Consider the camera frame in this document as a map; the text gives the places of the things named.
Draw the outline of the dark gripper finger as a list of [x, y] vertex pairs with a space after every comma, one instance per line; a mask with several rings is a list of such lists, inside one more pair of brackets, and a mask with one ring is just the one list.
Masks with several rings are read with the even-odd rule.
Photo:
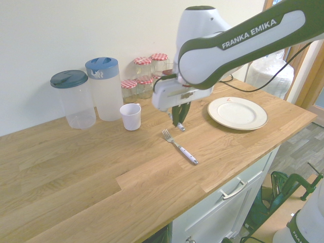
[[181, 105], [173, 106], [172, 107], [172, 120], [173, 125], [176, 127], [180, 121], [180, 112], [181, 112]]
[[179, 123], [183, 123], [190, 109], [191, 102], [180, 105]]

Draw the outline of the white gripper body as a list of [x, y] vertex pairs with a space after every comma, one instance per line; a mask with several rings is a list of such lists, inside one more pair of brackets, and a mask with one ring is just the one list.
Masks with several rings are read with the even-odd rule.
[[175, 78], [158, 81], [152, 95], [153, 106], [160, 111], [208, 97], [213, 87], [200, 90], [194, 87], [185, 87]]

